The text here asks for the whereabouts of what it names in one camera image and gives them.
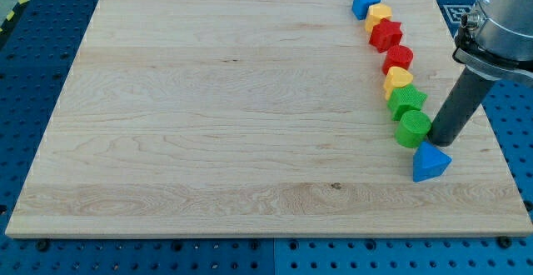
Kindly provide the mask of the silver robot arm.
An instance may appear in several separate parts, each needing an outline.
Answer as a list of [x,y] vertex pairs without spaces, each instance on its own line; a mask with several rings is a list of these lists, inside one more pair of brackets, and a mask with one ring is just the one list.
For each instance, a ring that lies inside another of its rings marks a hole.
[[532,0],[476,0],[461,17],[453,58],[488,80],[532,86]]

